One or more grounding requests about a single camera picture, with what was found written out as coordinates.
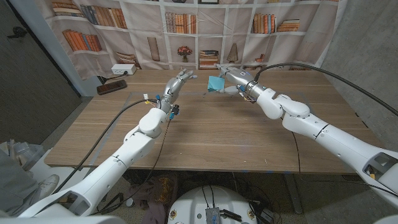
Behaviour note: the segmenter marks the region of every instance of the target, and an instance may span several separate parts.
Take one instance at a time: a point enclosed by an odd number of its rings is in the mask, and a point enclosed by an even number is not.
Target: curtain
[[[35,0],[83,80],[138,69],[319,67],[346,0]],[[278,70],[299,68],[280,67]]]

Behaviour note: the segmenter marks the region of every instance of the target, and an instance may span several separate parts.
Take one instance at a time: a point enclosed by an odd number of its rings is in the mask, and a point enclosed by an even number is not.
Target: wire
[[[213,197],[213,208],[216,207],[216,205],[214,204],[214,192],[213,192],[213,188],[211,187],[211,185],[209,184],[210,189],[211,189],[211,197]]]
[[[234,177],[234,183],[235,183],[235,190],[236,190],[236,193],[239,193],[239,192],[238,192],[238,186],[236,185],[235,174],[234,174],[234,172],[231,172],[231,173],[232,173],[232,176]]]
[[[381,187],[372,185],[372,184],[368,184],[368,183],[360,183],[360,182],[352,182],[352,181],[339,181],[339,180],[304,180],[302,175],[301,175],[301,165],[300,165],[300,153],[299,153],[299,146],[297,144],[297,140],[296,140],[296,136],[294,134],[294,132],[292,131],[293,134],[293,138],[294,138],[294,142],[296,143],[296,149],[297,149],[297,159],[298,159],[298,174],[300,176],[300,180],[304,181],[304,182],[334,182],[334,183],[347,183],[347,184],[359,184],[359,185],[366,185],[369,187],[373,187],[375,189],[379,189],[382,190],[384,192],[387,192],[395,197],[398,197],[398,194],[391,192],[389,190],[383,189]]]
[[[120,78],[120,77],[123,77],[123,76],[126,76],[126,75],[127,75],[127,71],[124,71],[122,75],[118,75],[116,77],[111,77],[111,78],[105,78],[105,80],[108,81],[108,80]]]
[[[139,100],[137,102],[134,102],[130,105],[128,105],[127,107],[123,108],[114,118],[113,120],[108,124],[108,127],[105,128],[105,130],[102,132],[102,134],[99,136],[99,138],[97,139],[97,141],[94,143],[94,146],[87,152],[87,155],[80,161],[80,163],[75,167],[75,169],[69,174],[69,176],[59,185],[59,187],[57,189],[54,190],[53,194],[59,192],[61,190],[61,188],[71,179],[71,177],[77,172],[77,170],[79,170],[83,163],[87,160],[87,158],[91,155],[91,153],[94,151],[95,147],[98,145],[98,143],[100,142],[100,140],[102,139],[102,137],[105,135],[105,133],[108,131],[108,129],[112,126],[112,124],[117,120],[117,118],[123,113],[125,112],[127,109],[129,109],[130,107],[138,104],[138,103],[142,103],[145,101],[151,101],[153,103],[156,103],[157,100],[153,100],[153,99],[148,99],[148,100]]]
[[[116,205],[113,205],[113,206],[111,206],[111,207],[109,207],[109,208],[103,208],[101,211],[92,213],[91,215],[96,215],[96,214],[99,214],[99,213],[102,214],[102,215],[104,215],[104,214],[107,214],[107,213],[109,213],[109,212],[112,212],[112,211],[113,211],[113,210],[112,210],[113,208],[120,206],[120,205],[123,204],[125,201],[129,200],[132,196],[134,196],[138,191],[140,191],[140,189],[142,188],[142,186],[144,185],[144,183],[146,183],[146,182],[148,181],[150,175],[151,175],[152,172],[154,171],[155,166],[156,166],[156,164],[157,164],[157,161],[159,161],[160,154],[162,153],[162,149],[163,149],[163,145],[164,145],[164,140],[166,139],[166,134],[167,134],[167,130],[169,129],[170,122],[171,122],[171,120],[169,120],[169,122],[167,123],[167,127],[166,127],[166,130],[165,130],[165,133],[164,133],[164,137],[163,137],[162,146],[160,147],[160,151],[159,151],[159,154],[157,155],[157,159],[156,159],[156,161],[155,161],[155,164],[154,164],[154,166],[152,167],[152,169],[150,170],[150,172],[149,172],[147,178],[145,178],[144,182],[139,186],[139,188],[138,188],[130,197],[124,199],[123,201],[117,203]]]
[[[203,185],[201,186],[201,191],[203,192],[203,196],[204,196],[204,198],[205,198],[205,201],[206,201],[206,204],[207,204],[207,208],[210,208],[209,203],[207,203],[205,191],[203,190]]]
[[[311,65],[305,65],[302,63],[280,63],[280,64],[276,64],[276,65],[270,65],[267,66],[265,68],[262,68],[259,72],[257,72],[256,77],[254,78],[254,81],[258,81],[261,72],[270,69],[270,68],[274,68],[274,67],[279,67],[279,66],[285,66],[285,65],[293,65],[293,66],[300,66],[300,67],[304,67],[304,68],[311,68],[312,70],[318,71],[318,72],[322,72],[326,75],[329,75],[333,78],[336,78],[340,81],[342,81],[343,83],[357,89],[358,91],[360,91],[361,93],[365,94],[366,96],[370,97],[372,100],[378,102],[380,105],[382,105],[383,107],[385,107],[387,110],[391,111],[392,113],[394,113],[396,116],[398,116],[398,111],[395,110],[392,106],[388,105],[387,103],[385,103],[384,101],[380,100],[379,98],[375,97],[373,94],[371,94],[370,92],[362,89],[361,87],[355,85],[354,83],[351,83],[350,81],[346,80],[345,78],[342,78],[334,73],[328,72],[326,70],[320,69],[320,68],[316,68],[314,66]]]

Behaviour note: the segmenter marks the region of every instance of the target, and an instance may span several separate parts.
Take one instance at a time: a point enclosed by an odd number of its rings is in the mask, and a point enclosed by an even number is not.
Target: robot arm
[[[186,73],[186,70],[182,70],[176,78],[170,79],[157,107],[150,109],[139,124],[126,134],[123,145],[86,178],[73,187],[35,203],[19,217],[87,216],[93,213],[100,200],[124,172],[154,147],[155,140],[162,133],[160,124],[166,122],[172,103],[192,75],[193,71]],[[68,209],[58,204],[61,198],[67,196],[76,198]]]
[[[274,98],[275,91],[254,81],[253,76],[238,68],[216,64],[220,77],[256,99],[266,116],[279,119],[289,131],[302,134],[347,163],[368,184],[398,194],[398,152],[381,149],[322,121],[310,113],[307,105],[293,101],[286,95]],[[398,197],[373,188],[377,194],[398,208]]]

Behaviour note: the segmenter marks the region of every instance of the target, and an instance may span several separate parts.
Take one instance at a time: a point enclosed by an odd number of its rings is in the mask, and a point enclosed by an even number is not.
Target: table leg
[[[303,208],[301,206],[301,201],[299,197],[299,192],[297,191],[296,181],[293,174],[284,174],[287,190],[289,191],[290,199],[292,200],[292,205],[294,212],[296,214],[303,213]]]

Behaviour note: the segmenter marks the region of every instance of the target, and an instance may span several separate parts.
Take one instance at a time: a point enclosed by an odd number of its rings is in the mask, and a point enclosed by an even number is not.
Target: electrical outlet
[[[123,75],[123,73],[126,71],[128,75],[132,75],[134,72],[136,72],[136,70],[136,65],[133,64],[116,64],[112,67],[112,72],[115,75]]]

